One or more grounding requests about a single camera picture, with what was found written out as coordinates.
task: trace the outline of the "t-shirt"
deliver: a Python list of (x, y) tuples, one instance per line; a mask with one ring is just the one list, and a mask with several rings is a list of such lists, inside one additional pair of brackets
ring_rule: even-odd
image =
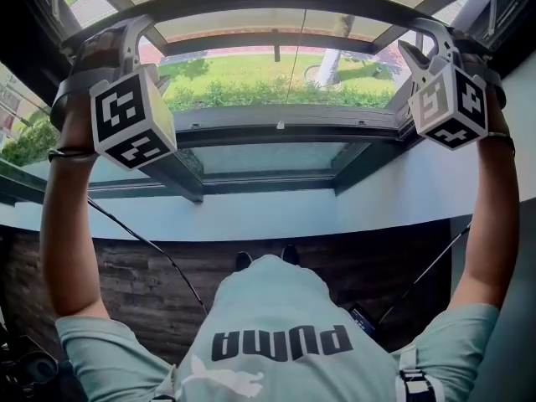
[[(446, 400), (466, 400), (497, 320), (484, 304), (443, 312), (413, 342)], [(395, 401), (399, 352), (387, 353), (329, 298), (312, 271), (273, 255), (220, 285), (180, 365), (149, 353), (124, 324), (56, 322), (90, 400)]]

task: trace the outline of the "man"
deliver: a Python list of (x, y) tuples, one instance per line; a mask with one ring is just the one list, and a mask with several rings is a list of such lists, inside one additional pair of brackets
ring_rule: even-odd
[[(104, 35), (85, 54), (95, 56), (110, 46)], [(490, 131), (509, 134), (493, 90), (487, 92), (487, 108)], [(87, 97), (70, 97), (59, 146), (92, 148)], [(44, 279), (60, 317), (62, 345), (88, 397), (99, 402), (395, 401), (404, 399), (400, 392), (422, 390), (397, 378), (400, 369), (405, 379), (417, 381), (419, 374), (407, 374), (416, 369), (427, 377), (423, 381), (419, 375), (419, 385), (433, 387), (435, 399), (443, 394), (446, 400), (467, 399), (518, 248), (513, 151), (501, 139), (487, 138), (477, 153), (479, 189), (463, 275), (447, 310), (411, 350), (386, 353), (330, 301), (320, 278), (293, 265), (295, 256), (288, 261), (265, 256), (250, 264), (241, 254), (237, 264), (243, 270), (222, 282), (178, 367), (150, 354), (127, 326), (108, 316), (87, 216), (92, 163), (55, 158), (41, 229)]]

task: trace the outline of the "tree trunk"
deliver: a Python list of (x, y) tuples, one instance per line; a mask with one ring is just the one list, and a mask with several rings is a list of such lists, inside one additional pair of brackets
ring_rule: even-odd
[[(341, 15), (333, 33), (338, 37), (348, 37), (352, 31), (353, 21), (355, 17), (352, 15)], [(318, 87), (326, 88), (334, 83), (335, 75), (338, 71), (338, 62), (341, 60), (342, 51), (340, 49), (326, 49), (324, 58), (317, 72), (315, 82)]]

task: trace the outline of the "shoe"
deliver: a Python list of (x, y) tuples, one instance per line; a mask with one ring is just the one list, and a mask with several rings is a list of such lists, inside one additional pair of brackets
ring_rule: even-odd
[(253, 259), (251, 259), (250, 254), (247, 251), (241, 251), (234, 260), (234, 266), (237, 271), (245, 270), (248, 266), (251, 265)]
[(281, 258), (292, 265), (300, 264), (300, 255), (296, 250), (296, 247), (293, 245), (286, 245), (283, 251), (281, 252)]

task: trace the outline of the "sleeve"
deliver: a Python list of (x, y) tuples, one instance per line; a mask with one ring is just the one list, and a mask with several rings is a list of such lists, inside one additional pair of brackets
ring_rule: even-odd
[(172, 368), (149, 353), (122, 323), (63, 317), (56, 327), (90, 401), (148, 400)]
[[(437, 316), (413, 341), (417, 367), (442, 382), (447, 401), (469, 397), (498, 314), (486, 304), (459, 306)], [(393, 353), (397, 363), (400, 352)]]

